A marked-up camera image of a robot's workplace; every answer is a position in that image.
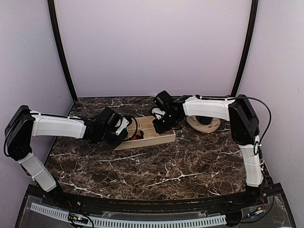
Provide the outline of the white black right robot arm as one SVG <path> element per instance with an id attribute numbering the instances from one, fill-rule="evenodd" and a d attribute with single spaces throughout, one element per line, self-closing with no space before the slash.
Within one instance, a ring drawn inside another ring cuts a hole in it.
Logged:
<path id="1" fill-rule="evenodd" d="M 246 185 L 253 187 L 245 192 L 242 201 L 253 206 L 261 198 L 260 187 L 264 176 L 264 159 L 261 152 L 263 135 L 259 130 L 258 116 L 250 103 L 251 97 L 204 97 L 183 95 L 174 99 L 167 91 L 158 93 L 152 109 L 156 133 L 167 132 L 185 117 L 218 118 L 230 123 L 231 137 L 241 149 L 246 171 Z"/>

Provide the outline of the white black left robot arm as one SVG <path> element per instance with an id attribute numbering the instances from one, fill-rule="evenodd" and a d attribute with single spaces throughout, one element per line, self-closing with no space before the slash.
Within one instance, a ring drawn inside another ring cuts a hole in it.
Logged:
<path id="1" fill-rule="evenodd" d="M 67 203 L 67 196 L 55 177 L 35 155 L 30 144 L 33 137 L 54 136 L 87 140 L 91 143 L 106 142 L 115 149 L 128 136 L 127 128 L 133 122 L 129 115 L 120 115 L 110 107 L 90 117 L 60 116 L 19 107 L 5 128 L 4 154 L 12 158 L 48 194 L 57 207 Z"/>

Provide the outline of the wooden compartment tray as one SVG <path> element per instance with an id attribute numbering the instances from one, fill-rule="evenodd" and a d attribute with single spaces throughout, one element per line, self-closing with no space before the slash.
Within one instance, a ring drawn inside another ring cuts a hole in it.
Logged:
<path id="1" fill-rule="evenodd" d="M 175 141 L 176 134 L 174 130 L 167 131 L 162 134 L 158 134 L 155 131 L 152 121 L 154 120 L 153 116 L 139 117 L 136 118 L 138 123 L 138 130 L 142 130 L 144 132 L 144 139 L 141 140 L 131 140 L 122 142 L 118 147 L 114 150 L 124 150 L 124 149 L 134 149 L 164 143 L 172 143 Z M 136 123 L 133 122 L 127 128 L 128 130 L 128 138 L 131 137 L 136 131 Z"/>

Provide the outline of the black red yellow argyle sock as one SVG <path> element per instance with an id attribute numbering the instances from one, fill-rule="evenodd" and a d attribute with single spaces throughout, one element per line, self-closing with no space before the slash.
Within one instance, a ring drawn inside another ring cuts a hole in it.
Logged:
<path id="1" fill-rule="evenodd" d="M 141 140 L 141 139 L 144 139 L 144 132 L 142 130 L 138 130 L 137 133 L 132 138 L 132 140 Z"/>

